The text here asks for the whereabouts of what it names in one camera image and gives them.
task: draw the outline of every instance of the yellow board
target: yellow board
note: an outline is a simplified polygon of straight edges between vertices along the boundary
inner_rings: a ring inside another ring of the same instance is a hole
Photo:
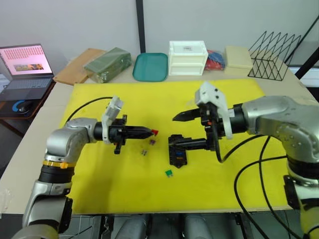
[[[262,90],[252,79],[212,81],[225,95],[228,107],[256,99]],[[237,172],[246,164],[258,160],[265,137],[247,143],[225,163],[220,164],[215,152],[194,150],[187,152],[186,166],[180,169],[169,164],[168,137],[205,137],[200,119],[176,122],[179,112],[194,109],[194,93],[201,81],[161,82],[138,84],[80,84],[75,85],[61,126],[68,116],[82,104],[102,96],[117,95],[124,106],[119,114],[128,115],[127,125],[141,125],[159,130],[152,139],[128,139],[120,155],[114,155],[114,145],[103,142],[87,144],[81,153],[72,178],[70,197],[73,213],[140,213],[169,211],[236,211],[233,184]],[[100,100],[80,110],[76,117],[97,118],[109,100]],[[222,155],[242,140],[247,133],[234,135],[232,140],[220,140]],[[284,155],[281,143],[272,139],[265,157]],[[266,190],[274,207],[286,206],[283,175],[287,174],[286,160],[263,164]],[[172,170],[173,176],[165,174]],[[258,166],[246,170],[239,179],[239,195],[250,209],[266,208]]]

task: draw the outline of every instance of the white bracket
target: white bracket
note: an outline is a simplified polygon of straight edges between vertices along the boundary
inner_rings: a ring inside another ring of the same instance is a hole
[[[102,115],[102,137],[105,143],[111,143],[109,141],[109,126],[118,116],[123,104],[124,102],[121,101],[119,97],[113,96]]]
[[[225,135],[227,139],[232,139],[229,112],[225,95],[209,82],[204,82],[198,91],[195,92],[195,104],[206,104],[208,102],[217,106],[217,113],[223,119]]]

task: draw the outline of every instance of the robotic arm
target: robotic arm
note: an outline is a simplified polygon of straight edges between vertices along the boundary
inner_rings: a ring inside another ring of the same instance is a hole
[[[127,116],[117,119],[123,106],[118,97],[110,101],[102,122],[77,118],[54,131],[47,140],[47,149],[39,179],[33,190],[22,219],[22,230],[14,239],[58,239],[58,233],[68,229],[72,214],[71,190],[74,167],[87,143],[104,141],[116,145],[119,154],[126,139],[143,139],[153,135],[142,126],[125,126]]]
[[[267,96],[227,110],[223,94],[208,82],[195,93],[195,102],[198,109],[181,112],[173,120],[201,117],[207,139],[183,138],[170,146],[216,151],[222,162],[218,145],[222,136],[231,138],[232,133],[247,131],[277,138],[288,158],[289,176],[284,176],[288,204],[300,209],[303,232],[319,238],[319,106],[300,105],[285,96]]]

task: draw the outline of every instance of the laptop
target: laptop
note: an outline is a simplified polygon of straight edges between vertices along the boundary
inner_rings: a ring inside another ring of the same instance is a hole
[[[0,93],[0,101],[43,97],[54,75],[41,44],[0,47],[0,57],[12,76]]]

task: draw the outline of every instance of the computer mouse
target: computer mouse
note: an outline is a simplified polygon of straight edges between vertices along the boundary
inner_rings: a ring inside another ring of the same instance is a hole
[[[32,101],[24,101],[17,105],[18,112],[21,114],[27,113],[32,107],[32,105],[33,105]]]

